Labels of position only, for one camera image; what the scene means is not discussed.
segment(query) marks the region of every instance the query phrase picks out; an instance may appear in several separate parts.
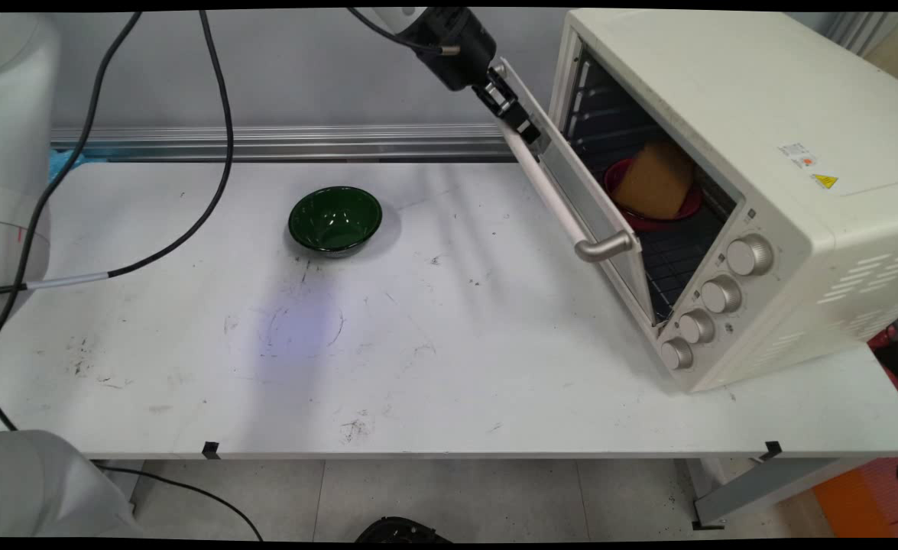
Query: yellow sponge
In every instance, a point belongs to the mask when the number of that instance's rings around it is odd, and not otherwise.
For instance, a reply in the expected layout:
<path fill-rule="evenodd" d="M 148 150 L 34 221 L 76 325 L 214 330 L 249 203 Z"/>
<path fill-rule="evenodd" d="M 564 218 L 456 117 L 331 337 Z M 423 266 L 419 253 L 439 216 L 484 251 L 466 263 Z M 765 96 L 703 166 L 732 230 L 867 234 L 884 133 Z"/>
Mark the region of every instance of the yellow sponge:
<path fill-rule="evenodd" d="M 638 215 L 672 219 L 686 199 L 695 166 L 672 141 L 647 143 L 612 192 L 612 199 Z"/>

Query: floor tile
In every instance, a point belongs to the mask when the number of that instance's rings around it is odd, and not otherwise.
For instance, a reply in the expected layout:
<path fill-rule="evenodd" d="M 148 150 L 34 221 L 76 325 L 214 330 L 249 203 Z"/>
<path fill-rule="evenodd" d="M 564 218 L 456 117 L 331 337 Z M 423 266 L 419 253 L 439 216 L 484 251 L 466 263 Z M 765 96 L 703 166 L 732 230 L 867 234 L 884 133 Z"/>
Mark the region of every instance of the floor tile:
<path fill-rule="evenodd" d="M 694 492 L 686 464 L 674 460 L 580 460 L 592 541 L 767 539 L 832 536 L 811 492 L 734 515 L 723 530 L 691 528 Z"/>
<path fill-rule="evenodd" d="M 249 516 L 266 540 L 313 539 L 323 461 L 147 460 L 144 472 L 207 490 Z M 180 487 L 141 477 L 134 515 L 156 539 L 254 540 L 235 512 Z"/>
<path fill-rule="evenodd" d="M 452 542 L 588 540 L 574 461 L 327 461 L 315 540 L 403 516 Z"/>

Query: green bowl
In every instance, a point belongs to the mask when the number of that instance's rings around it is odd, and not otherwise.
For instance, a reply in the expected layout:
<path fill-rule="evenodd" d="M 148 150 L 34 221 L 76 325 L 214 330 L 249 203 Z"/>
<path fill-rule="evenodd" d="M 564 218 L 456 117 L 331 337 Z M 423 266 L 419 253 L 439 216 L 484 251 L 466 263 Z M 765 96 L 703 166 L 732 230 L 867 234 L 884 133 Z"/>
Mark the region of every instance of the green bowl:
<path fill-rule="evenodd" d="M 289 235 L 324 257 L 347 257 L 381 225 L 378 199 L 355 187 L 327 187 L 296 202 L 289 215 Z"/>

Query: oven door handle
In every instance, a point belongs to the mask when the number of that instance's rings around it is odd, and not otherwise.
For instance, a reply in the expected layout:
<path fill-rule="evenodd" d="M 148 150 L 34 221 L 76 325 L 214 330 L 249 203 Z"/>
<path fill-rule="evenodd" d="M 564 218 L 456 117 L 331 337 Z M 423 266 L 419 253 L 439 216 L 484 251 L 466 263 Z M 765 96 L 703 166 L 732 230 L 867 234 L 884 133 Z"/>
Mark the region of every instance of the oven door handle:
<path fill-rule="evenodd" d="M 630 251 L 634 247 L 634 239 L 627 231 L 619 231 L 603 241 L 596 241 L 596 243 L 592 241 L 585 234 L 581 224 L 578 223 L 577 215 L 568 207 L 567 201 L 561 197 L 560 191 L 554 188 L 550 178 L 543 173 L 543 168 L 537 163 L 520 135 L 498 118 L 497 126 L 500 126 L 500 132 L 513 150 L 513 156 L 527 172 L 527 177 L 533 184 L 533 188 L 536 189 L 537 195 L 540 195 L 544 205 L 557 216 L 557 221 L 574 241 L 574 252 L 581 260 L 595 264 L 595 262 L 608 260 L 624 251 Z"/>

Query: table surface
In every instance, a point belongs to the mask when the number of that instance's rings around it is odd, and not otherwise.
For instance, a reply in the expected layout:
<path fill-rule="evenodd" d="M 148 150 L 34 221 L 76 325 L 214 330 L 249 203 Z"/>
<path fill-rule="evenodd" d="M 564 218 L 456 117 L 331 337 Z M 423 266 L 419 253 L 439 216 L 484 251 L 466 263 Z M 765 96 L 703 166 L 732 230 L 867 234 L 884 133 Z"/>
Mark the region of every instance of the table surface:
<path fill-rule="evenodd" d="M 221 169 L 73 171 L 47 277 L 169 244 Z M 292 205 L 344 184 L 378 197 L 381 229 L 354 257 L 307 254 Z M 0 403 L 91 458 L 898 455 L 898 393 L 867 348 L 679 390 L 511 163 L 238 164 L 165 260 L 27 300 Z"/>

